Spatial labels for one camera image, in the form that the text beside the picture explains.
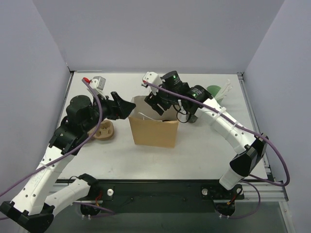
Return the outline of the brown paper bag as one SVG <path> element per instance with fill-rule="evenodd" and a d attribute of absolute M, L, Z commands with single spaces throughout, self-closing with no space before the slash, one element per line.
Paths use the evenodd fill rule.
<path fill-rule="evenodd" d="M 136 107 L 128 117 L 134 143 L 136 145 L 174 148 L 179 121 L 173 107 L 159 115 L 145 101 L 145 96 L 131 99 Z"/>

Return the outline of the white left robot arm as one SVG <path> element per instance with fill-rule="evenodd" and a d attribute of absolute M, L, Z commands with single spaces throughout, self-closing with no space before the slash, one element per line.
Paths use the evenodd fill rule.
<path fill-rule="evenodd" d="M 23 189 L 11 200 L 0 205 L 0 211 L 9 219 L 30 233 L 43 233 L 51 225 L 54 217 L 74 201 L 86 197 L 97 197 L 97 179 L 83 174 L 69 187 L 50 195 L 54 183 L 78 154 L 80 148 L 90 140 L 90 131 L 105 119 L 126 119 L 136 105 L 123 100 L 117 92 L 113 99 L 102 94 L 78 95 L 70 100 L 66 115 L 55 130 L 46 152 L 33 174 L 30 174 Z"/>

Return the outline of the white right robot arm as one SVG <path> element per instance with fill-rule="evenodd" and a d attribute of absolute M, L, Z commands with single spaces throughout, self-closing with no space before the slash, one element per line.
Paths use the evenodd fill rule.
<path fill-rule="evenodd" d="M 180 80 L 176 71 L 163 76 L 147 72 L 142 78 L 142 86 L 150 87 L 151 92 L 144 101 L 159 115 L 178 105 L 178 112 L 189 117 L 202 118 L 232 146 L 236 156 L 215 186 L 216 194 L 221 198 L 232 194 L 233 187 L 250 176 L 262 159 L 268 137 L 242 130 L 239 122 L 210 92 L 200 85 L 190 87 L 188 83 Z"/>

